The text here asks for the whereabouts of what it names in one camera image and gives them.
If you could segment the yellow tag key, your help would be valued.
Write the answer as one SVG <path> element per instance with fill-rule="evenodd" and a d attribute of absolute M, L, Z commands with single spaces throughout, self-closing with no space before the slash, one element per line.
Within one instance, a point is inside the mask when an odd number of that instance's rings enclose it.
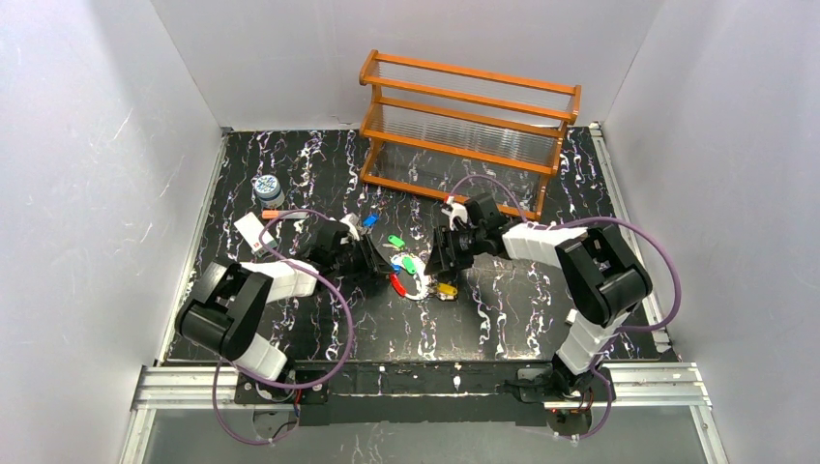
<path fill-rule="evenodd" d="M 436 285 L 436 297 L 441 301 L 453 301 L 457 294 L 457 288 L 450 284 L 439 282 Z"/>

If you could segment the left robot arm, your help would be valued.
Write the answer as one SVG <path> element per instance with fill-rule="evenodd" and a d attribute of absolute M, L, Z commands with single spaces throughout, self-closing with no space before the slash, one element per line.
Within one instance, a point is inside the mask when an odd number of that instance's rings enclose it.
<path fill-rule="evenodd" d="M 337 276 L 385 279 L 394 272 L 354 216 L 322 218 L 313 242 L 294 259 L 211 262 L 179 309 L 174 329 L 250 378 L 278 387 L 288 359 L 258 331 L 267 304 L 310 297 Z"/>

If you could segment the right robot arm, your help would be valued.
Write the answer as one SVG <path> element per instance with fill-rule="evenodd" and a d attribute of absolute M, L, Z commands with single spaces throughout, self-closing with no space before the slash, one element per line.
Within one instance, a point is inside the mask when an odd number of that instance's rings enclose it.
<path fill-rule="evenodd" d="M 428 275 L 455 276 L 481 254 L 538 262 L 563 273 L 578 314 L 551 367 L 533 383 L 562 394 L 586 388 L 599 352 L 653 290 L 619 228 L 546 226 L 507 217 L 488 193 L 463 203 L 449 197 L 444 212 L 448 222 L 433 233 Z"/>

